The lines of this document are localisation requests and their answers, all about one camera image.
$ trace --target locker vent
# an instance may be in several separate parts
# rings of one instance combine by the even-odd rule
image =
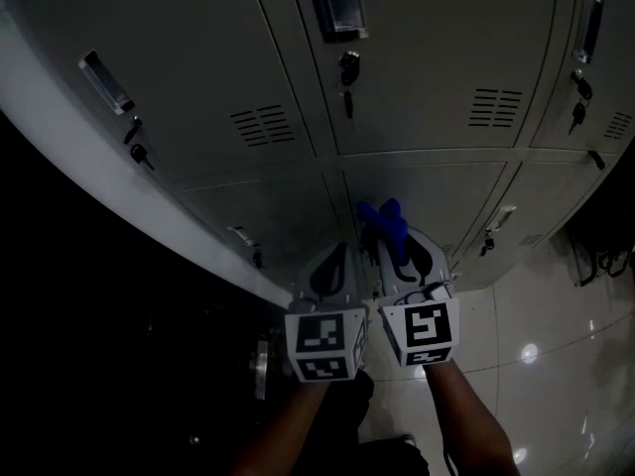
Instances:
[[[476,88],[468,127],[511,127],[523,97],[520,91]]]
[[[287,115],[280,104],[229,115],[248,148],[294,141]]]
[[[540,239],[545,236],[544,234],[530,234],[525,236],[525,238],[523,238],[523,240],[518,244],[519,246],[521,245],[536,245]]]
[[[625,115],[624,113],[615,113],[611,123],[608,124],[608,127],[604,131],[605,138],[613,138],[613,139],[622,139],[622,136],[628,129],[631,121],[633,120],[632,116]]]
[[[452,249],[454,248],[454,244],[453,243],[446,243],[445,245],[441,245],[441,250],[444,251],[444,253],[446,255],[449,256],[449,253],[452,251]]]

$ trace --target metal locker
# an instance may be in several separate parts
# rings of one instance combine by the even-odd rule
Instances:
[[[459,291],[498,278],[558,225],[599,179],[595,164],[524,163],[487,225],[452,270]],[[494,248],[480,256],[487,228]]]
[[[290,290],[302,267],[343,240],[321,175],[246,181],[184,192],[186,201],[261,272]]]
[[[299,2],[341,154],[513,146],[555,0],[361,0],[368,37],[340,44],[325,41],[319,1]],[[347,51],[360,60],[350,87]]]
[[[408,225],[423,231],[451,257],[478,216],[500,177],[504,163],[440,164],[345,172],[351,210],[366,201],[376,209],[399,200]],[[357,232],[361,230],[357,222]],[[370,291],[379,279],[365,262]]]
[[[54,66],[158,173],[187,180],[315,155],[258,0],[27,0]],[[135,104],[115,115],[78,63],[95,50]]]
[[[635,134],[634,17],[635,0],[576,0],[567,53],[532,147],[615,153]],[[578,92],[580,77],[589,100]],[[572,127],[579,103],[585,117]]]

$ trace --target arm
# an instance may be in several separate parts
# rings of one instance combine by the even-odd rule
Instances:
[[[447,452],[461,476],[518,475],[509,439],[453,360],[426,366]]]
[[[287,476],[302,451],[328,383],[299,385],[262,435],[242,454],[232,476]]]

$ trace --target locker door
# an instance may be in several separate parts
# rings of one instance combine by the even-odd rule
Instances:
[[[426,233],[451,256],[503,171],[504,163],[443,164],[346,172],[351,209],[375,208],[395,197],[408,225]]]
[[[205,222],[251,261],[253,247],[229,229],[241,227],[260,245],[262,273],[287,290],[308,261],[343,239],[321,175],[199,188],[184,196]]]
[[[615,153],[635,133],[635,0],[604,0],[599,27],[577,0],[573,27],[558,83],[533,147]],[[597,32],[590,63],[574,59],[579,39]],[[570,133],[572,110],[580,101],[571,74],[581,69],[592,89],[586,117]]]
[[[600,176],[593,164],[524,163],[494,210],[516,210],[493,235],[495,247],[480,257],[485,228],[452,270],[459,291],[480,289],[535,247],[588,192]]]
[[[158,172],[314,156],[258,0],[29,0],[28,22],[64,80],[121,137],[133,114]],[[77,63],[95,50],[136,104],[116,116]]]
[[[368,38],[326,44],[299,0],[341,154],[511,147],[536,86],[555,0],[363,0]],[[353,121],[339,59],[360,54]]]

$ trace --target blue object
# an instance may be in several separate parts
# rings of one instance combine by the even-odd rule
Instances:
[[[367,202],[358,202],[357,218],[366,225],[365,229],[384,241],[393,266],[408,264],[410,257],[405,249],[408,223],[401,217],[401,206],[397,199],[388,199],[379,208],[379,213]]]

